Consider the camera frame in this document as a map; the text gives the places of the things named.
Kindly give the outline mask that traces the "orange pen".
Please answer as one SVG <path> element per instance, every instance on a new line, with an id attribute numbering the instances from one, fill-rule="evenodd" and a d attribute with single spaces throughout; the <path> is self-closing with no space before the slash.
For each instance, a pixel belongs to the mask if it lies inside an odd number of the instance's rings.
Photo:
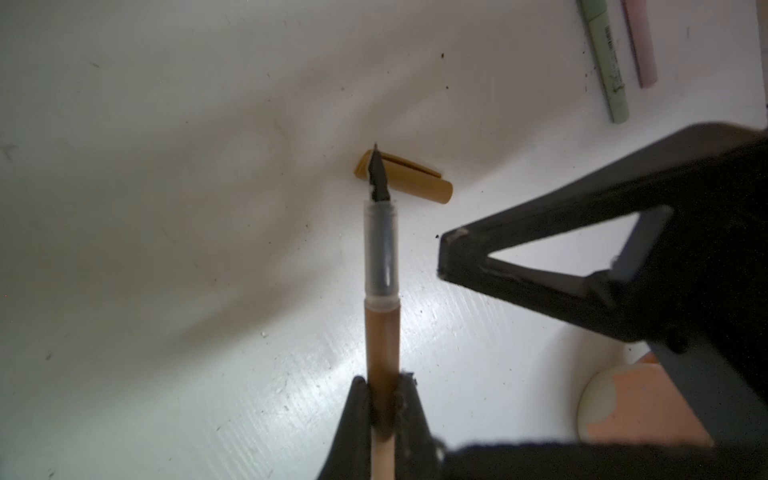
<path id="1" fill-rule="evenodd" d="M 367 164 L 364 208 L 365 346 L 371 394 L 371 477 L 395 477 L 395 391 L 400 370 L 397 208 L 380 150 Z"/>

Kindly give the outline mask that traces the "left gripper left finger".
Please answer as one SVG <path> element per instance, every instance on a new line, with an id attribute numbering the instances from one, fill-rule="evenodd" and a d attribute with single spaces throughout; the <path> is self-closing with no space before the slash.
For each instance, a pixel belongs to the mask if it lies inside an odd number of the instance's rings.
<path id="1" fill-rule="evenodd" d="M 371 478 L 371 413 L 368 383 L 355 376 L 319 480 Z"/>

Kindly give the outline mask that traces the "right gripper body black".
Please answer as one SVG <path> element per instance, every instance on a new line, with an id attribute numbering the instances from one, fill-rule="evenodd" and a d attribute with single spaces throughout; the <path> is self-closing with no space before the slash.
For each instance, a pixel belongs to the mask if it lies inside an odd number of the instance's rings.
<path id="1" fill-rule="evenodd" d="M 638 220 L 610 278 L 649 321 L 648 344 L 714 440 L 711 448 L 587 444 L 471 446 L 451 479 L 763 479 L 767 475 L 767 142 L 758 172 L 734 178 L 720 208 Z"/>

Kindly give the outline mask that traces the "orange pen cap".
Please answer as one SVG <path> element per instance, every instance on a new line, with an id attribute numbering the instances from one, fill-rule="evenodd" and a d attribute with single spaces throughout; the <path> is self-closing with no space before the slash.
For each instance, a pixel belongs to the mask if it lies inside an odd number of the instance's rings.
<path id="1" fill-rule="evenodd" d="M 452 198 L 453 185 L 437 171 L 389 153 L 379 155 L 387 181 L 386 189 L 380 189 L 377 194 L 379 201 L 390 200 L 392 190 L 439 204 L 447 204 Z"/>

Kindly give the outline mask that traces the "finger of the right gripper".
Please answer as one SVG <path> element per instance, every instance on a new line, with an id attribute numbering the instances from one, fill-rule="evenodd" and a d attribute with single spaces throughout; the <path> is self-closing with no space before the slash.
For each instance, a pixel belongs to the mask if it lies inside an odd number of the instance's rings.
<path id="1" fill-rule="evenodd" d="M 677 214 L 718 209 L 732 179 L 763 163 L 741 152 L 767 133 L 726 123 L 686 127 L 558 190 L 445 233 L 442 264 L 475 264 L 492 252 L 657 206 Z"/>
<path id="2" fill-rule="evenodd" d="M 608 270 L 587 276 L 538 270 L 492 258 L 469 239 L 443 239 L 438 276 L 618 341 L 654 337 L 652 324 L 630 311 L 626 286 Z"/>

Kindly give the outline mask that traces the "green pen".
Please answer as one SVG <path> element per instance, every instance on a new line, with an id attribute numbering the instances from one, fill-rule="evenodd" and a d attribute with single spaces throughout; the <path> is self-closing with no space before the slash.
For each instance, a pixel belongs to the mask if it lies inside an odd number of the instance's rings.
<path id="1" fill-rule="evenodd" d="M 629 119 L 625 84 L 621 75 L 605 0 L 580 0 L 578 6 L 588 32 L 606 103 L 614 124 Z"/>

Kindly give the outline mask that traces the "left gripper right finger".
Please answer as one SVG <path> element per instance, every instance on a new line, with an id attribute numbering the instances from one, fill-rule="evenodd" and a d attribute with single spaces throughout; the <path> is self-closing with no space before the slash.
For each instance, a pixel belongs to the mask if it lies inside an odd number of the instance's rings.
<path id="1" fill-rule="evenodd" d="M 443 445 L 430 431 L 412 373 L 400 373 L 395 391 L 395 478 L 439 479 Z"/>

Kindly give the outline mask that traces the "pink pen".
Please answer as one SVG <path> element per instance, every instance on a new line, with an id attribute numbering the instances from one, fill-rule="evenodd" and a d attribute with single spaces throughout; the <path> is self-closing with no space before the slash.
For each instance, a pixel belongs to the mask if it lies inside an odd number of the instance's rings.
<path id="1" fill-rule="evenodd" d="M 638 82 L 642 89 L 649 89 L 657 83 L 658 73 L 647 1 L 624 0 L 622 7 L 632 42 Z"/>

